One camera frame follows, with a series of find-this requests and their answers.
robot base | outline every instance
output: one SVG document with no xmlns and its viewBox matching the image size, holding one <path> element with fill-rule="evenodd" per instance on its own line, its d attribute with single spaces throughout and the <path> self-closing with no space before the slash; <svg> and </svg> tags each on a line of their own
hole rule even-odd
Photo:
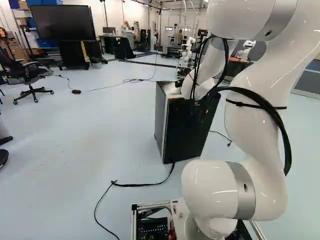
<svg viewBox="0 0 320 240">
<path fill-rule="evenodd" d="M 211 240 L 197 228 L 183 198 L 133 204 L 131 209 L 131 240 Z M 250 223 L 257 239 L 266 240 L 257 223 Z M 252 237 L 244 222 L 238 220 L 235 231 L 225 240 L 252 240 Z"/>
</svg>

shoe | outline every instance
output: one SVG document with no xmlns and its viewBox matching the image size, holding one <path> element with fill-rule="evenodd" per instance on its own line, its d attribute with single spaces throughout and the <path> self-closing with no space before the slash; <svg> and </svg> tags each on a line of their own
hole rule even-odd
<svg viewBox="0 0 320 240">
<path fill-rule="evenodd" d="M 4 149 L 0 149 L 0 169 L 7 163 L 9 152 Z"/>
</svg>

black monitor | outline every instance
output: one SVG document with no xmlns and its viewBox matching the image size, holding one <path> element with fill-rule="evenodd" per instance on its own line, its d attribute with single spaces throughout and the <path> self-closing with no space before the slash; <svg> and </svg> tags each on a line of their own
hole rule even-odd
<svg viewBox="0 0 320 240">
<path fill-rule="evenodd" d="M 86 5 L 32 5 L 41 40 L 96 40 L 91 10 Z"/>
<path fill-rule="evenodd" d="M 207 36 L 208 35 L 208 30 L 205 29 L 199 29 L 198 30 L 198 36 Z"/>
<path fill-rule="evenodd" d="M 102 27 L 102 31 L 104 34 L 112 34 L 113 32 L 116 32 L 115 27 Z"/>
</svg>

gray floor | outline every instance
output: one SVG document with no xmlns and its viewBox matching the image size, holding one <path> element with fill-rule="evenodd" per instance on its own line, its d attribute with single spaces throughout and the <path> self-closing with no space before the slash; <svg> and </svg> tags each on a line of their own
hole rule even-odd
<svg viewBox="0 0 320 240">
<path fill-rule="evenodd" d="M 144 57 L 152 61 L 154 56 Z M 126 78 L 149 78 L 155 67 L 113 61 L 101 69 L 64 70 L 66 79 L 51 76 L 35 87 L 55 94 L 38 94 L 13 105 L 24 85 L 2 86 L 1 116 L 14 136 L 2 146 L 9 150 L 0 170 L 0 239 L 111 240 L 94 221 L 94 208 L 110 180 L 146 183 L 162 180 L 163 165 L 154 139 L 155 83 L 121 83 Z M 157 67 L 154 81 L 175 79 L 175 69 Z M 222 99 L 211 129 L 225 133 Z M 278 220 L 260 225 L 269 240 L 318 239 L 320 101 L 289 97 L 284 123 L 292 145 L 293 165 L 287 177 L 289 204 Z M 241 150 L 210 133 L 202 159 L 239 161 Z M 98 219 L 121 240 L 130 238 L 130 204 L 153 203 L 182 196 L 179 162 L 170 180 L 143 188 L 113 187 L 97 213 Z"/>
</svg>

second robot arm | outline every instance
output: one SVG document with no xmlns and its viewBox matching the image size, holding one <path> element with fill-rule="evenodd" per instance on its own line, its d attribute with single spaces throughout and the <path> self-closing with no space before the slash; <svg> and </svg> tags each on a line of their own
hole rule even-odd
<svg viewBox="0 0 320 240">
<path fill-rule="evenodd" d="M 286 107 L 296 79 L 320 52 L 319 8 L 320 1 L 314 0 L 211 0 L 209 31 L 233 40 L 228 40 L 230 53 L 236 40 L 268 42 L 264 56 L 239 73 L 230 86 L 258 93 L 274 107 Z M 225 65 L 224 50 L 217 47 L 220 38 L 209 42 L 203 57 L 197 99 L 214 86 L 212 77 Z M 190 75 L 181 88 L 186 99 L 190 98 L 194 72 Z M 227 99 L 257 105 L 239 93 L 231 92 Z M 217 232 L 222 222 L 233 231 L 233 219 L 268 221 L 280 217 L 288 198 L 278 127 L 266 111 L 227 102 L 224 124 L 232 141 L 246 154 L 245 160 L 195 160 L 182 173 L 185 202 L 198 228 L 211 239 L 221 237 Z"/>
</svg>

